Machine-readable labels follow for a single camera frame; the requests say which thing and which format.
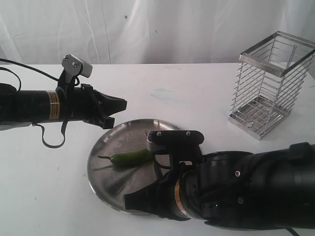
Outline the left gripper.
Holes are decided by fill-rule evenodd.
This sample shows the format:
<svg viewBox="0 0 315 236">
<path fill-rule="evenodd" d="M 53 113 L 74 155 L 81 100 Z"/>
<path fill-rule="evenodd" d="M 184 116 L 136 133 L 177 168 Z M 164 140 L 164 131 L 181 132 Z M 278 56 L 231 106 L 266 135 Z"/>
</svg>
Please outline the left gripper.
<svg viewBox="0 0 315 236">
<path fill-rule="evenodd" d="M 83 121 L 102 129 L 112 129 L 115 119 L 109 116 L 127 107 L 126 100 L 100 93 L 88 84 L 74 88 L 69 96 L 59 88 L 59 101 L 59 121 Z"/>
</svg>

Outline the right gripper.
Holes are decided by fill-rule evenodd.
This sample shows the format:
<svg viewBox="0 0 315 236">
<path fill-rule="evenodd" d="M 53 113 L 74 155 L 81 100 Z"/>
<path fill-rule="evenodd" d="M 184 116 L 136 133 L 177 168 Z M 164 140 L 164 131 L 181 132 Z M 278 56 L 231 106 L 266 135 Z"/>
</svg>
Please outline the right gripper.
<svg viewBox="0 0 315 236">
<path fill-rule="evenodd" d="M 186 183 L 191 170 L 183 170 L 171 182 L 148 185 L 124 195 L 125 210 L 136 210 L 166 219 L 191 219 L 191 189 Z"/>
</svg>

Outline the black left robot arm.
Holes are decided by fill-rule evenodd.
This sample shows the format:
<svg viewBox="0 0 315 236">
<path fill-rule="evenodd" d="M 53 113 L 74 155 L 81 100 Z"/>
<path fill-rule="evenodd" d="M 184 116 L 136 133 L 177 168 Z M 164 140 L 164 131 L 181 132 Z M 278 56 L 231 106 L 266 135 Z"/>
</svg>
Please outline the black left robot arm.
<svg viewBox="0 0 315 236">
<path fill-rule="evenodd" d="M 0 129 L 26 127 L 36 123 L 83 121 L 111 129 L 113 114 L 122 112 L 127 101 L 103 94 L 82 84 L 69 95 L 56 90 L 21 90 L 8 84 L 0 86 Z"/>
</svg>

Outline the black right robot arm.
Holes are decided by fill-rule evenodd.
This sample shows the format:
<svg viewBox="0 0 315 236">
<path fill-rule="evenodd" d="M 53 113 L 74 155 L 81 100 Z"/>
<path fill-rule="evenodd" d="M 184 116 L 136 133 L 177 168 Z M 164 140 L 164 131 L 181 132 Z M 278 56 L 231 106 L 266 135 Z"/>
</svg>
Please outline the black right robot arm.
<svg viewBox="0 0 315 236">
<path fill-rule="evenodd" d="M 230 230 L 315 227 L 315 147 L 263 153 L 220 151 L 172 164 L 124 196 L 125 208 L 170 220 L 198 219 Z"/>
</svg>

